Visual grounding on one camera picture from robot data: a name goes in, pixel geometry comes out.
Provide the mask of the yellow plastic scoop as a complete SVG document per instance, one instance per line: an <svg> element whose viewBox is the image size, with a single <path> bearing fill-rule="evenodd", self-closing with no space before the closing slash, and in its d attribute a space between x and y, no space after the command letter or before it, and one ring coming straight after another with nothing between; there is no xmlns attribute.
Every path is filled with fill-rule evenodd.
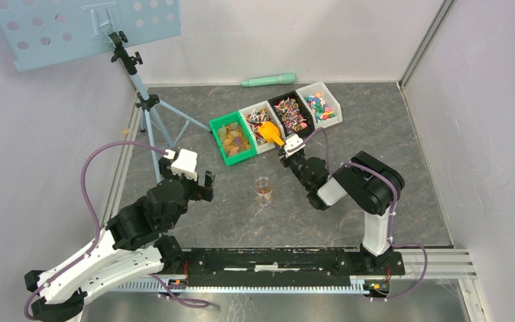
<svg viewBox="0 0 515 322"><path fill-rule="evenodd" d="M279 146L283 146L285 144L280 134L280 130L271 121L265 121L259 125L258 131L267 142L273 142Z"/></svg>

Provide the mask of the clear plastic jar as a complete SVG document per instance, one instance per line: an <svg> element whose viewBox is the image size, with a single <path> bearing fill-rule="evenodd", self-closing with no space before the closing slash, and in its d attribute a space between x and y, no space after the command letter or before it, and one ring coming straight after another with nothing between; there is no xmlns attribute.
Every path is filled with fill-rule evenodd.
<svg viewBox="0 0 515 322"><path fill-rule="evenodd" d="M254 190L256 193L256 203L260 207L266 207L272 203L273 185L269 178L258 178L255 181Z"/></svg>

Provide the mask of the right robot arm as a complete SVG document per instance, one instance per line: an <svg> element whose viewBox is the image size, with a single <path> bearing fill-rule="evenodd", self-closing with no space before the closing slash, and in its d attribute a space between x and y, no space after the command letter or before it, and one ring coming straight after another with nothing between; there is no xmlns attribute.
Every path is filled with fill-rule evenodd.
<svg viewBox="0 0 515 322"><path fill-rule="evenodd" d="M277 151L281 164L306 190L313 208L324 211L345 197L356 202L365 215L361 267L370 274L384 269L392 253L391 216L405 187L402 175L364 151L332 174L325 160L307 158L303 150L289 154L278 147Z"/></svg>

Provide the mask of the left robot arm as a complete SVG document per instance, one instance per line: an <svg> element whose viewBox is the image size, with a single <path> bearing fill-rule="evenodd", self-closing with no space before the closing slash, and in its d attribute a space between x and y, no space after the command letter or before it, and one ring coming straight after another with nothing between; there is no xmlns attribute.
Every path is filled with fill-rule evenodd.
<svg viewBox="0 0 515 322"><path fill-rule="evenodd" d="M79 252L47 271L32 270L26 288L37 296L27 311L33 321L67 321L106 292L136 278L165 272L184 274L186 259L168 235L191 201L212 201L215 175L199 184L196 154L159 160L162 180L122 208Z"/></svg>

